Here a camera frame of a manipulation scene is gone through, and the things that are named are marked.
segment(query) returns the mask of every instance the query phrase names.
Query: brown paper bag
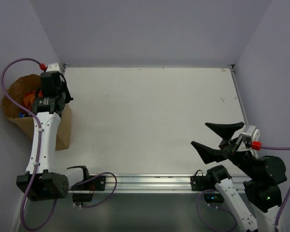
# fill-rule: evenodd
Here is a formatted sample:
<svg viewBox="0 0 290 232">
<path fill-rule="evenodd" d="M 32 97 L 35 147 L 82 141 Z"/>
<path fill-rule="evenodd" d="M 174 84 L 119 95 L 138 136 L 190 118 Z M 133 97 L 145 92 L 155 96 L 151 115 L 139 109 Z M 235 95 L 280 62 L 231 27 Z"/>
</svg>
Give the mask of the brown paper bag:
<svg viewBox="0 0 290 232">
<path fill-rule="evenodd" d="M 38 75 L 23 76 L 17 79 L 8 89 L 9 95 L 19 104 L 22 104 L 24 95 L 28 92 L 37 90 L 41 87 L 40 77 Z M 5 117 L 15 123 L 23 132 L 33 139 L 33 118 L 21 117 L 21 110 L 15 106 L 7 97 L 3 97 L 1 106 Z M 71 135 L 71 109 L 65 105 L 61 115 L 61 121 L 57 131 L 56 150 L 67 149 L 70 146 Z"/>
</svg>

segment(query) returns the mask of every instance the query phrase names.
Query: orange object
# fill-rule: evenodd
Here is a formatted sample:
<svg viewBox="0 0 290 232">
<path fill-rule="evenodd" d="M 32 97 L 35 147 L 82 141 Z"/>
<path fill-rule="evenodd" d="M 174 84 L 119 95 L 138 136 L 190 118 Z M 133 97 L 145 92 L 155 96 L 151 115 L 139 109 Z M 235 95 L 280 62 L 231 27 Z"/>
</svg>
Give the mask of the orange object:
<svg viewBox="0 0 290 232">
<path fill-rule="evenodd" d="M 24 96 L 24 106 L 32 111 L 32 104 L 34 102 L 34 99 L 35 99 L 35 94 L 36 94 L 36 90 L 35 91 L 32 91 L 32 92 L 29 92 L 29 93 L 26 93 L 25 96 Z M 39 95 L 38 95 L 39 98 L 42 97 L 42 92 L 40 90 L 39 92 Z"/>
</svg>

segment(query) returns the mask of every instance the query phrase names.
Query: white tabletop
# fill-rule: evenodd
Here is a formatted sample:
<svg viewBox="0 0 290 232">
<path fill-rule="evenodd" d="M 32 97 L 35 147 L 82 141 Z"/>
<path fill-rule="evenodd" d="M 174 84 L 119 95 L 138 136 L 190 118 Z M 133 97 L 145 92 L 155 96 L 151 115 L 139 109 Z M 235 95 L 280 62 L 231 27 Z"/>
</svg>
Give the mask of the white tabletop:
<svg viewBox="0 0 290 232">
<path fill-rule="evenodd" d="M 206 172 L 217 163 L 205 165 L 190 142 L 218 149 L 221 139 L 204 123 L 244 121 L 229 69 L 67 68 L 65 77 L 74 101 L 70 148 L 56 152 L 61 172 Z"/>
</svg>

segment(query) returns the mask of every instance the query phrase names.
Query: white wall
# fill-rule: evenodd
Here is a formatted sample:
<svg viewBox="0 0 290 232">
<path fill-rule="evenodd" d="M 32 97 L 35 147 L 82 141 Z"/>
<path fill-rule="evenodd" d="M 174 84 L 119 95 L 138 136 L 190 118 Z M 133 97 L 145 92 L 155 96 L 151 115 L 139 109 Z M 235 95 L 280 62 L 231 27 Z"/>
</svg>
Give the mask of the white wall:
<svg viewBox="0 0 290 232">
<path fill-rule="evenodd" d="M 17 58 L 31 57 L 45 64 L 58 61 L 29 0 L 0 0 L 0 74 Z M 6 86 L 23 75 L 39 72 L 34 63 L 14 65 L 6 75 Z M 20 196 L 16 176 L 25 173 L 31 142 L 0 110 L 0 232 L 8 231 Z"/>
<path fill-rule="evenodd" d="M 260 128 L 260 140 L 290 146 L 290 0 L 272 1 L 235 70 L 248 120 Z M 284 196 L 290 185 L 290 151 L 259 154 L 284 160 Z M 290 201 L 283 215 L 290 232 Z"/>
<path fill-rule="evenodd" d="M 271 0 L 31 0 L 72 65 L 225 66 L 242 54 Z"/>
</svg>

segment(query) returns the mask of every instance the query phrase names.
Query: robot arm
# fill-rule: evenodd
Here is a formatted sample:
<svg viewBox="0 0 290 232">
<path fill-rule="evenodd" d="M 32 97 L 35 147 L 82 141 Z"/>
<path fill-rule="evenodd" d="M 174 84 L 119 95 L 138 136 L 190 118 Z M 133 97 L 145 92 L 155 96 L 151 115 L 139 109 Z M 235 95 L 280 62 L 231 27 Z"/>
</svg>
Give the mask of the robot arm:
<svg viewBox="0 0 290 232">
<path fill-rule="evenodd" d="M 89 178 L 85 166 L 68 168 L 65 174 L 57 173 L 55 167 L 56 136 L 61 114 L 65 104 L 73 100 L 61 75 L 59 64 L 48 66 L 40 76 L 43 97 L 36 96 L 32 107 L 42 128 L 39 129 L 34 119 L 33 144 L 26 174 L 19 175 L 16 181 L 17 186 L 25 192 L 36 165 L 39 130 L 43 130 L 38 169 L 28 194 L 32 201 L 65 198 L 73 185 Z"/>
<path fill-rule="evenodd" d="M 206 177 L 209 184 L 215 186 L 224 197 L 241 231 L 258 229 L 259 232 L 274 232 L 275 218 L 282 205 L 278 184 L 287 180 L 284 162 L 274 156 L 258 159 L 252 155 L 250 150 L 237 151 L 243 142 L 246 148 L 251 148 L 252 142 L 259 138 L 260 132 L 255 126 L 247 125 L 238 138 L 232 139 L 235 131 L 244 126 L 243 123 L 231 125 L 206 123 L 206 125 L 222 138 L 219 145 L 220 150 L 211 149 L 197 142 L 191 144 L 206 164 L 229 159 L 252 179 L 244 182 L 244 187 L 246 196 L 254 208 L 258 227 L 255 228 L 255 219 L 251 216 L 239 194 L 236 190 L 232 190 L 232 179 L 222 165 L 207 171 Z"/>
</svg>

